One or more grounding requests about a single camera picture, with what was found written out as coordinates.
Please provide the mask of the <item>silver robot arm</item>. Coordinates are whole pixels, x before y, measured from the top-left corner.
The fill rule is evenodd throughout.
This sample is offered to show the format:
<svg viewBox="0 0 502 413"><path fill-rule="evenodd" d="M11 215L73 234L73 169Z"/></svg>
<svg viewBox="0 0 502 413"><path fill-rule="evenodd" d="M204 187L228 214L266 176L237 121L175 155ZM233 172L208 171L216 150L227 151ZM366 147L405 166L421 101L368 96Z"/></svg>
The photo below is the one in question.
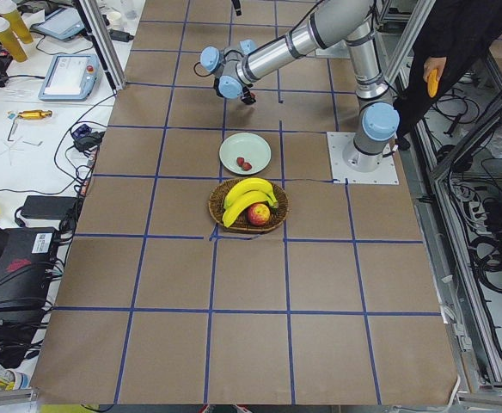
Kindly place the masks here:
<svg viewBox="0 0 502 413"><path fill-rule="evenodd" d="M346 162L366 171L384 156L399 116L377 50L374 1L319 1L292 28L266 44L241 40L224 48L208 46L198 65L213 78L218 97L253 105L252 88L264 77L306 58L332 59L343 46L350 59L358 99L358 130L345 148Z"/></svg>

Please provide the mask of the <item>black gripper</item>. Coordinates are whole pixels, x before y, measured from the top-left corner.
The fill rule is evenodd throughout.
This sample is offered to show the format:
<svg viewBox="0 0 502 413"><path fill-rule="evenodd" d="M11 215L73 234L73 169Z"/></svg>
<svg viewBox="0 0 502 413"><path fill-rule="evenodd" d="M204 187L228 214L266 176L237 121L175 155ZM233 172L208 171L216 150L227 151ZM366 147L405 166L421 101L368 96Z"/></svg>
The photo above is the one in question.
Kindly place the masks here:
<svg viewBox="0 0 502 413"><path fill-rule="evenodd" d="M242 15L241 1L240 0L231 0L231 3L232 3L232 7L236 13L236 16L241 16ZM255 94L247 86L244 86L242 88L242 94L240 96L240 99L245 105L253 105L256 103Z"/></svg>

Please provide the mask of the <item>person hand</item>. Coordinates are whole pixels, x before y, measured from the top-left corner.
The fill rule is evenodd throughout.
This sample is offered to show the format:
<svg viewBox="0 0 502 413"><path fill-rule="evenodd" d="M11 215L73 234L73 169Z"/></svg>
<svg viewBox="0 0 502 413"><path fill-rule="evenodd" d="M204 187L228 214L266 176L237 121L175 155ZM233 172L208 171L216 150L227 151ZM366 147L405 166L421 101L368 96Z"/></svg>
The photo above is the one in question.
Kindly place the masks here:
<svg viewBox="0 0 502 413"><path fill-rule="evenodd" d="M444 73L446 57L428 57L424 63L424 81L427 83L429 76L433 71L437 73L436 79L439 81Z"/></svg>

